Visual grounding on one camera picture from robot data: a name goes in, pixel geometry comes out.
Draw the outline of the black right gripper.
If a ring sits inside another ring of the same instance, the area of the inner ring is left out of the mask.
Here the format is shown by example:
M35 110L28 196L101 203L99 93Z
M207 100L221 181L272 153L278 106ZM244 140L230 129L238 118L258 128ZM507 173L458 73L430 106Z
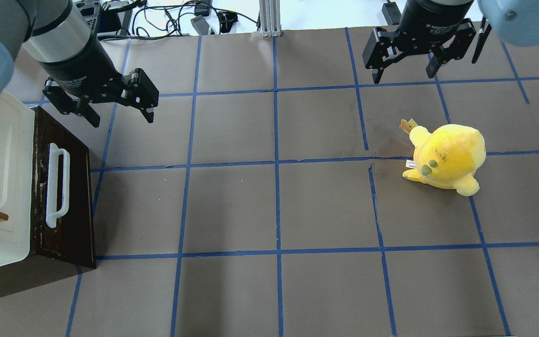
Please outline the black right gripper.
M374 28L362 52L373 83L379 84L384 70L407 56L400 47L443 43L455 33L448 47L437 45L430 49L431 58L426 66L430 79L434 79L443 64L462 59L476 36L473 22L466 18L472 3L472 0L407 0L397 30Z

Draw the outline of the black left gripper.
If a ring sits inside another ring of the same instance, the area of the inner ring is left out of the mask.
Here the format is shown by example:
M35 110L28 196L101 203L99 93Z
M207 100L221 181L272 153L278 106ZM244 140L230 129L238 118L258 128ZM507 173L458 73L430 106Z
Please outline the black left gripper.
M45 80L43 94L58 112L83 117L98 128L101 118L90 106L90 100L82 95L93 97L109 80L118 79L121 74L96 36L90 36L84 48L67 60L39 64L52 77ZM119 103L138 109L148 123L153 123L159 91L147 73L135 68L122 76L121 83ZM66 92L80 98L75 101Z

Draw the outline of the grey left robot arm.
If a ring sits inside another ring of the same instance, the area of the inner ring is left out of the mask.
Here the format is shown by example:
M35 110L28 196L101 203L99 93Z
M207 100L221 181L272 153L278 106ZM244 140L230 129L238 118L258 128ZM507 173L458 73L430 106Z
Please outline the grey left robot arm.
M0 0L0 94L25 49L47 72L43 94L59 113L98 127L92 104L117 103L152 123L158 88L141 68L117 71L101 40L98 25L88 23L72 0Z

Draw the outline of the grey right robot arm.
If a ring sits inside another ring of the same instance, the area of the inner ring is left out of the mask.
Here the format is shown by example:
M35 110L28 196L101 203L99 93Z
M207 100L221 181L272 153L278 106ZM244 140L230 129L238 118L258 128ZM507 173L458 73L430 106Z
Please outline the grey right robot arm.
M362 52L373 82L381 81L391 64L415 55L431 55L426 66L434 78L441 66L462 59L477 38L471 62L476 63L490 32L518 47L539 45L539 0L479 0L482 24L476 29L466 15L472 0L408 0L398 28L374 28Z

